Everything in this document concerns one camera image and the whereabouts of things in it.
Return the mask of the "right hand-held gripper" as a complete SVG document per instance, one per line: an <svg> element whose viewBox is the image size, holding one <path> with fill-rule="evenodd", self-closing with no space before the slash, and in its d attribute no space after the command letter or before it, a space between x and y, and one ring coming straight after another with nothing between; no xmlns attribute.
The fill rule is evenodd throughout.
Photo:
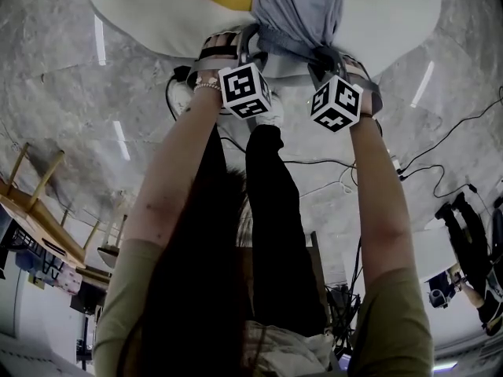
<svg viewBox="0 0 503 377"><path fill-rule="evenodd" d="M315 93L310 99L310 119L338 133L359 122L364 97L370 97L369 117L383 108L379 86L371 79L347 74L345 61L336 49L328 49L328 63L308 64Z"/></svg>

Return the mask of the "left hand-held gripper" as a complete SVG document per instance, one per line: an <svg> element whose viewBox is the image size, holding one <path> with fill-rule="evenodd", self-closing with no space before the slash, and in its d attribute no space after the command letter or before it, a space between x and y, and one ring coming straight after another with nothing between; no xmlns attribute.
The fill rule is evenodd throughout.
<svg viewBox="0 0 503 377"><path fill-rule="evenodd" d="M240 31L235 57L199 55L186 82L193 90L219 90L222 108L238 119L263 115L272 108L270 87L263 76L268 55L260 35L252 36L252 26L247 26Z"/></svg>

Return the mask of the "person's right hand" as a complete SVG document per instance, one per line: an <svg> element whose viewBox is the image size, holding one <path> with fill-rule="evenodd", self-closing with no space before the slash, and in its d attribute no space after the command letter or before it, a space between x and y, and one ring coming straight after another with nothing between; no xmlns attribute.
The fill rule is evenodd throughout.
<svg viewBox="0 0 503 377"><path fill-rule="evenodd" d="M362 79L369 79L365 67L349 55L344 55L343 60L346 66L346 72L351 76L358 76Z"/></svg>

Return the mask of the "person's left hand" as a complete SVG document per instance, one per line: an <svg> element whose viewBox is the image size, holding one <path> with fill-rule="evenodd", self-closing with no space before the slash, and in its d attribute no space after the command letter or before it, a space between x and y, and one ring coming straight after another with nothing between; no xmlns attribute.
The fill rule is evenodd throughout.
<svg viewBox="0 0 503 377"><path fill-rule="evenodd" d="M201 57L235 57L237 55L238 34L225 32L212 35L207 39L201 50Z"/></svg>

